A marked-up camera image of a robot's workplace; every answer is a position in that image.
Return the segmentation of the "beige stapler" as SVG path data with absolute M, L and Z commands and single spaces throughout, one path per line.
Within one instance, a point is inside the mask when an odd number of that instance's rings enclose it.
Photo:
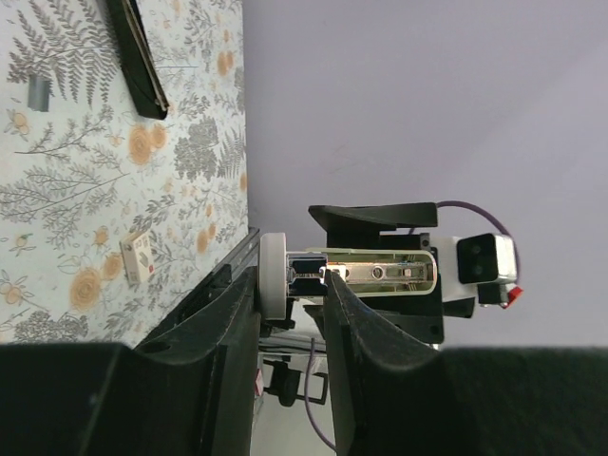
M 290 298 L 325 296 L 327 273 L 338 275 L 358 296 L 429 295 L 438 267 L 425 250 L 323 248 L 289 252 L 283 233 L 263 235 L 258 248 L 258 294 L 268 320 L 287 317 Z

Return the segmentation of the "black stapler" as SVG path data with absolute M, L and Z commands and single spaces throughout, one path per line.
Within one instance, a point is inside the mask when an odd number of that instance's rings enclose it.
M 105 1 L 109 24 L 119 53 L 120 65 L 137 113 L 164 120 L 168 100 L 162 88 L 136 1 Z

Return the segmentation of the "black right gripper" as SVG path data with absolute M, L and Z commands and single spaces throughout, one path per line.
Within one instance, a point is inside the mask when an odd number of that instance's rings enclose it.
M 312 205 L 312 218 L 326 233 L 366 233 L 437 226 L 437 204 L 380 206 Z M 446 316 L 468 318 L 475 287 L 458 282 L 455 238 L 428 233 L 357 236 L 353 246 L 314 248 L 328 269 L 368 307 L 416 339 L 439 345 Z

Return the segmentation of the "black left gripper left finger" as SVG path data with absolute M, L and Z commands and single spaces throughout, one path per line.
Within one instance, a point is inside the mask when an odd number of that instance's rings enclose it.
M 1 349 L 5 455 L 246 455 L 260 315 L 257 270 L 137 349 Z

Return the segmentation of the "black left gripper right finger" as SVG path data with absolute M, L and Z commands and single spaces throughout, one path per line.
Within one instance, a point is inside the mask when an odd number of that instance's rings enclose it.
M 604 348 L 434 350 L 326 273 L 340 455 L 603 455 Z

